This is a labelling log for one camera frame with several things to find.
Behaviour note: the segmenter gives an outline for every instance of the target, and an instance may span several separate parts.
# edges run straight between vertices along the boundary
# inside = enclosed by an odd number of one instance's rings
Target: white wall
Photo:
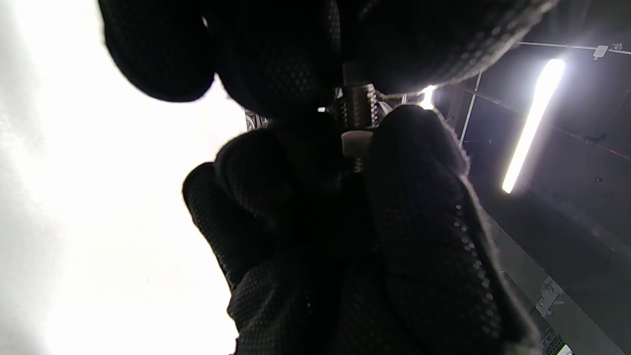
[[[216,83],[133,88],[96,0],[0,0],[0,354],[228,354],[228,289],[180,186],[245,131]]]

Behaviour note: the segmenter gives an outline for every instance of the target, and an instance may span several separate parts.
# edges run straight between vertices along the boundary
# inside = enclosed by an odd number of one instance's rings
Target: black glove
[[[378,91],[413,92],[477,75],[557,1],[98,3],[112,58],[148,95],[196,100],[219,74],[240,105],[271,119],[301,119],[327,106],[341,86],[342,42]],[[341,10],[355,24],[352,38],[341,38]]]
[[[236,138],[184,183],[232,290],[237,354],[538,353],[434,111],[392,111],[343,179],[333,119],[299,121]]]

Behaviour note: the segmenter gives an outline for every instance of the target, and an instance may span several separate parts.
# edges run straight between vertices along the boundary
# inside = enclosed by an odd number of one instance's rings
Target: overexposed light
[[[572,354],[573,354],[573,352],[572,352],[572,350],[570,349],[570,347],[569,347],[569,346],[567,346],[567,344],[565,344],[565,345],[561,348],[561,350],[559,350],[559,352],[557,353],[557,355],[572,355]]]
[[[539,75],[537,85],[534,88],[533,104],[526,118],[526,125],[521,133],[515,154],[502,184],[502,189],[507,193],[512,191],[517,182],[541,118],[548,107],[548,103],[550,103],[554,91],[557,89],[558,83],[561,81],[564,69],[565,63],[561,59],[552,59]]]
[[[419,104],[421,105],[422,108],[426,110],[433,109],[432,95],[433,95],[434,90],[436,90],[436,86],[434,85],[430,85],[427,88],[423,89],[423,93],[425,95],[423,96],[423,100]]]

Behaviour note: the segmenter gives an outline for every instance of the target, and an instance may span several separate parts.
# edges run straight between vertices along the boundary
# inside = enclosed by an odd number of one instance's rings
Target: glove finger
[[[215,53],[196,1],[99,0],[105,44],[122,74],[159,100],[188,102],[213,83]]]
[[[335,0],[212,1],[208,17],[217,24],[217,72],[240,105],[295,119],[333,100],[341,83]]]
[[[267,222],[286,248],[317,225],[339,189],[341,149],[333,118],[315,112],[237,137],[217,155],[219,182],[235,202]]]
[[[236,206],[204,163],[186,177],[182,194],[195,226],[210,244],[231,289],[273,254],[269,238],[251,214]]]
[[[401,106],[375,132],[367,191],[392,310],[430,353],[534,346],[497,272],[466,173],[454,133],[434,111]]]
[[[367,1],[357,51],[386,94],[458,82],[491,66],[557,2]]]

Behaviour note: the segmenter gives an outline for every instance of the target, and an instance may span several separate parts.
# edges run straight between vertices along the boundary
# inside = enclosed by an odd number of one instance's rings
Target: ceiling light
[[[427,88],[423,89],[422,91],[422,93],[424,94],[423,101],[420,102],[420,105],[422,108],[426,110],[433,109],[432,94],[435,89],[436,89],[436,86],[434,85],[430,85]]]
[[[537,132],[543,113],[546,111],[548,103],[557,89],[558,83],[561,81],[564,69],[565,63],[561,59],[552,59],[539,75],[537,85],[534,88],[533,104],[526,118],[526,125],[521,133],[515,154],[502,184],[502,189],[507,193],[512,191],[515,182],[517,182],[519,172],[524,165],[528,150],[533,142],[534,134]]]

